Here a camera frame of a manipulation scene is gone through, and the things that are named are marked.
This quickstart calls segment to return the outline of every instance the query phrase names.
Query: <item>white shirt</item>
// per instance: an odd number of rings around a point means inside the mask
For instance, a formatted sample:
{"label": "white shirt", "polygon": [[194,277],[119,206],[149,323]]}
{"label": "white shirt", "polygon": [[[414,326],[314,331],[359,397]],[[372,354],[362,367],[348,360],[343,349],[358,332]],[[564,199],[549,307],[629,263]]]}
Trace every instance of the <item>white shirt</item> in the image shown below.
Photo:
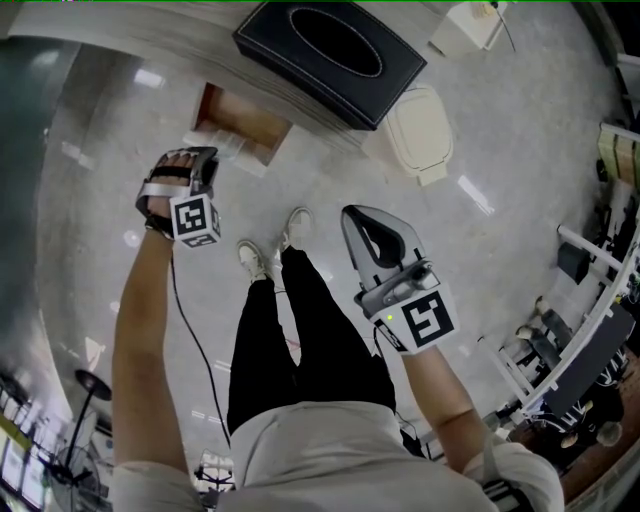
{"label": "white shirt", "polygon": [[[478,482],[483,454],[460,475],[409,454],[392,411],[365,402],[301,402],[264,412],[231,438],[237,490],[221,512],[495,512]],[[500,477],[527,495],[536,512],[560,512],[558,475],[522,445],[493,448]],[[116,512],[201,511],[189,477],[173,468],[130,462],[114,470]]]}

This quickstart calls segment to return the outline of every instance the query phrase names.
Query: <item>tiled floor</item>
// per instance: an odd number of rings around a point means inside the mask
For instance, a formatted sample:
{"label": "tiled floor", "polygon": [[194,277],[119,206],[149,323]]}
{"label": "tiled floor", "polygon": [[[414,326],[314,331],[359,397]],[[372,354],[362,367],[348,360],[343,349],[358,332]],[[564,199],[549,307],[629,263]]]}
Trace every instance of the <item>tiled floor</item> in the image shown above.
{"label": "tiled floor", "polygon": [[[518,4],[507,22],[517,53],[506,37],[490,53],[456,61],[424,49],[429,64],[420,80],[440,94],[455,138],[447,179],[419,188],[361,155],[336,153],[298,128],[264,178],[221,166],[215,192],[223,241],[193,252],[178,248],[176,266],[186,313],[217,362],[225,411],[224,363],[231,361],[248,287],[236,242],[250,238],[272,254],[299,205],[310,207],[317,221],[310,256],[365,337],[371,325],[352,300],[358,278],[342,239],[340,210],[363,203],[410,222],[456,300],[462,329],[443,347],[445,354],[482,414],[510,397],[476,340],[509,340],[535,298],[553,287],[555,228],[562,222],[580,230],[593,206],[598,123],[618,100],[613,76],[571,5]],[[135,256],[131,245],[143,233],[134,198],[159,155],[181,146],[204,85],[159,64],[83,52],[51,130],[39,199],[38,285],[65,385],[71,369],[89,365],[87,359],[110,379],[114,311]],[[140,69],[161,77],[156,87],[140,82]],[[465,182],[489,209],[478,207]],[[278,301],[285,334],[295,341],[286,296]],[[401,362],[383,348],[399,410],[424,432]],[[190,463],[205,447],[226,454],[220,427],[207,420],[217,414],[204,364],[175,307],[166,358]]]}

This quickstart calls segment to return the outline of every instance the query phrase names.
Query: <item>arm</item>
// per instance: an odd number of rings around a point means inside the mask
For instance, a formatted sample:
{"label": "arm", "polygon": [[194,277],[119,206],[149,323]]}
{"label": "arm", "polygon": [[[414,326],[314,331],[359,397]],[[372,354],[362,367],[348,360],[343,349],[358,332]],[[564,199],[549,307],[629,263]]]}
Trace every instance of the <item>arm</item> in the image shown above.
{"label": "arm", "polygon": [[484,449],[489,430],[438,348],[402,358],[418,407],[433,428],[449,466],[461,473]]}
{"label": "arm", "polygon": [[163,357],[172,249],[172,241],[147,231],[122,294],[113,354],[113,433],[116,464],[158,462],[186,473]]}

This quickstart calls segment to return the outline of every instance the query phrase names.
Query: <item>black tissue box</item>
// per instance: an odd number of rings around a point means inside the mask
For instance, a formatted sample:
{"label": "black tissue box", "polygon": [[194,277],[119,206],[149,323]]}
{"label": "black tissue box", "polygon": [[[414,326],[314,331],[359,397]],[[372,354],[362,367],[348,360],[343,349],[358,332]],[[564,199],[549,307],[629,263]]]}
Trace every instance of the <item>black tissue box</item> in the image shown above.
{"label": "black tissue box", "polygon": [[426,65],[388,27],[350,2],[266,2],[233,38],[243,55],[359,130],[375,130]]}

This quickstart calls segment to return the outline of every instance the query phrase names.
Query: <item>sleeve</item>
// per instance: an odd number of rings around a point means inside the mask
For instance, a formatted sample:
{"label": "sleeve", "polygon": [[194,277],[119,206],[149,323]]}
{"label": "sleeve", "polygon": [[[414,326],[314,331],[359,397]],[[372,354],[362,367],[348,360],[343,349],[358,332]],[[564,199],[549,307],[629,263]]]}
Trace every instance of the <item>sleeve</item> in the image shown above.
{"label": "sleeve", "polygon": [[485,453],[476,455],[464,469],[464,475],[480,484],[502,479],[519,488],[535,512],[564,511],[564,494],[554,467],[519,443],[494,444],[488,440]]}
{"label": "sleeve", "polygon": [[189,476],[163,464],[127,462],[113,470],[114,512],[203,512]]}

